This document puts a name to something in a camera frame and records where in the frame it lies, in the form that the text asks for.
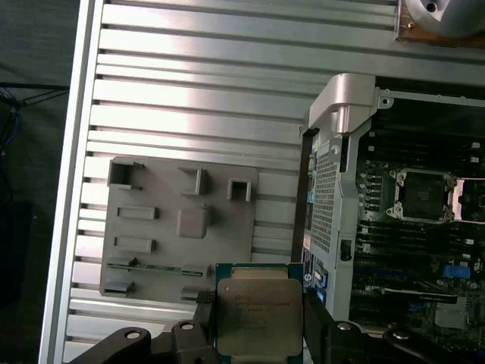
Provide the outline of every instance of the silver metal bracket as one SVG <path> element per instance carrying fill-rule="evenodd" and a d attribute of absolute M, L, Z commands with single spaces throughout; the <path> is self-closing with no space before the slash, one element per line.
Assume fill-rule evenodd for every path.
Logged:
<path fill-rule="evenodd" d="M 378 109 L 376 77 L 337 74 L 332 77 L 310 107 L 308 127 L 319 128 L 329 138 L 351 133 Z"/>

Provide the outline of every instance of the motherboard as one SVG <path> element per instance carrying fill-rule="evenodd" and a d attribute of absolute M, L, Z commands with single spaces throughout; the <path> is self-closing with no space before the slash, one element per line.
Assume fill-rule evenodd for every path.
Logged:
<path fill-rule="evenodd" d="M 400 107 L 406 109 L 405 103 Z M 403 127 L 399 118 L 377 115 L 358 143 L 349 320 L 377 336 L 407 327 L 450 350 L 481 351 L 485 139 L 466 130 L 450 133 L 446 123 L 433 130 L 421 128 L 420 121 Z M 312 152 L 307 238 L 315 219 L 317 164 Z M 325 267 L 318 262 L 313 256 L 308 285 L 324 300 L 319 278 Z"/>

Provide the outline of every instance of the cpu socket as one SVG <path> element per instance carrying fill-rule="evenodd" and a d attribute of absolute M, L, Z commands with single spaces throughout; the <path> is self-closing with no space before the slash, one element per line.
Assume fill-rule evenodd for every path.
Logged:
<path fill-rule="evenodd" d="M 456 179 L 446 172 L 404 168 L 390 171 L 396 180 L 394 205 L 386 210 L 405 221 L 443 223 L 453 219 L 452 195 Z"/>

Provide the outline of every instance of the metal mesh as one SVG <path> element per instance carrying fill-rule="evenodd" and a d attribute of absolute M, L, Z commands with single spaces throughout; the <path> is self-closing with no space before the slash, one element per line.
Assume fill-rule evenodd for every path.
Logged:
<path fill-rule="evenodd" d="M 330 251 L 336 170 L 337 164 L 328 160 L 328 152 L 318 157 L 311 243 L 327 253 Z"/>

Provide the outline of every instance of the dark floor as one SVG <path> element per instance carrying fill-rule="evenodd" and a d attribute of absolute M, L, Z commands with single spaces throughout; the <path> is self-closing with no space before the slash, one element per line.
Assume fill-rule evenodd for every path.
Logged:
<path fill-rule="evenodd" d="M 0 4 L 0 82 L 68 86 L 79 0 Z M 15 200 L 33 204 L 21 298 L 0 309 L 0 362 L 37 361 L 66 109 L 67 96 L 24 109 L 0 157 Z"/>

